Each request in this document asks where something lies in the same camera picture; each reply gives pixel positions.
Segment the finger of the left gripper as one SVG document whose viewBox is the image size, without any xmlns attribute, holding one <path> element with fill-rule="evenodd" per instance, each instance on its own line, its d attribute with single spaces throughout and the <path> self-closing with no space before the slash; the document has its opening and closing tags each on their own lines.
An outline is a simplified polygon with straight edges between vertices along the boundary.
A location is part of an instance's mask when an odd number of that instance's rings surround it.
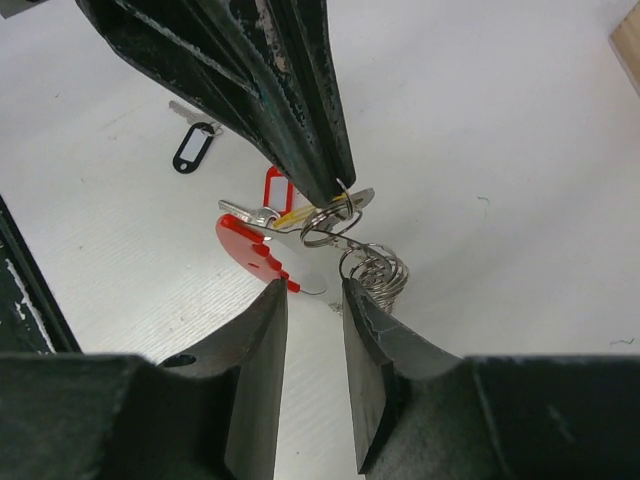
<svg viewBox="0 0 640 480">
<path fill-rule="evenodd" d="M 257 87 L 259 137 L 298 185 L 355 183 L 326 1 L 231 1 Z"/>
<path fill-rule="evenodd" d="M 259 137 L 257 87 L 229 2 L 83 0 L 77 6 L 122 60 L 249 141 L 312 204 L 327 205 L 343 183 L 294 183 Z"/>
</svg>

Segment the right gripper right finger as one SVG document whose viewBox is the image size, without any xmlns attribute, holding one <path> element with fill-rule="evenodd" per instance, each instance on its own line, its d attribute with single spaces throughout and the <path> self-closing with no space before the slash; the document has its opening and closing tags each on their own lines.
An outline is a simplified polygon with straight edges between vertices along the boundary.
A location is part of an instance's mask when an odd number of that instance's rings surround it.
<svg viewBox="0 0 640 480">
<path fill-rule="evenodd" d="M 635 479 L 639 359 L 454 356 L 343 284 L 358 472 L 368 479 Z"/>
</svg>

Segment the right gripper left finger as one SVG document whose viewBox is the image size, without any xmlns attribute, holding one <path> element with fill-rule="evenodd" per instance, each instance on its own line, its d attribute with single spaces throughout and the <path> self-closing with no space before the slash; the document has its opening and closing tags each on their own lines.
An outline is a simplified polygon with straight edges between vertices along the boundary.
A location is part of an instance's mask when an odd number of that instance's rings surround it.
<svg viewBox="0 0 640 480">
<path fill-rule="evenodd" d="M 5 354 L 5 479 L 270 479 L 287 342 L 287 286 L 183 352 Z"/>
</svg>

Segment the black tag key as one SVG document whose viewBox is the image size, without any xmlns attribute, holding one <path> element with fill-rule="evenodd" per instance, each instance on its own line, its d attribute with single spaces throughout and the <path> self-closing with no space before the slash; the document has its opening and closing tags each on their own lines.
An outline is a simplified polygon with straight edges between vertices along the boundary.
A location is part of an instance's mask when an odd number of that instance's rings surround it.
<svg viewBox="0 0 640 480">
<path fill-rule="evenodd" d="M 222 133 L 219 122 L 202 112 L 196 112 L 171 100 L 169 108 L 189 124 L 189 129 L 172 159 L 174 170 L 186 175 L 196 171 L 213 141 Z"/>
</svg>

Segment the red handled keyring holder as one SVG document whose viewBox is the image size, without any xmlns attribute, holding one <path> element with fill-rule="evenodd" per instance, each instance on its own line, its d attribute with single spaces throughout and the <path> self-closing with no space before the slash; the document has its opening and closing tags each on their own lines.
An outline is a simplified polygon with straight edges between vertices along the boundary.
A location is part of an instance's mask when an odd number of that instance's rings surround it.
<svg viewBox="0 0 640 480">
<path fill-rule="evenodd" d="M 322 215 L 289 230 L 248 224 L 223 212 L 216 235 L 239 266 L 265 283 L 283 278 L 291 293 L 335 305 L 341 301 L 342 280 L 354 279 L 390 313 L 409 281 L 410 270 L 391 248 L 347 236 L 362 219 L 364 209 L 355 214 L 352 193 L 344 194 L 347 221 L 337 221 L 334 199 L 319 208 Z"/>
</svg>

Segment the yellow tag key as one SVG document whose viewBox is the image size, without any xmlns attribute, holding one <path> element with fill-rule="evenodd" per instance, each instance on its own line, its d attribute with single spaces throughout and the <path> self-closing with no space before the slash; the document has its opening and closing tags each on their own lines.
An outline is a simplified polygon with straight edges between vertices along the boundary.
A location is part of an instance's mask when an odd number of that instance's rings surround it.
<svg viewBox="0 0 640 480">
<path fill-rule="evenodd" d="M 373 188 L 365 188 L 356 193 L 352 193 L 350 198 L 354 203 L 354 213 L 357 214 L 362 211 L 374 197 L 375 190 Z M 338 212 L 336 214 L 337 221 L 347 221 L 349 218 L 347 195 L 343 194 L 338 196 L 335 199 L 335 203 L 338 205 Z M 276 230 L 289 230 L 295 227 L 301 227 L 307 220 L 317 215 L 322 215 L 321 209 L 308 205 L 284 214 L 281 218 L 275 220 L 272 226 Z"/>
</svg>

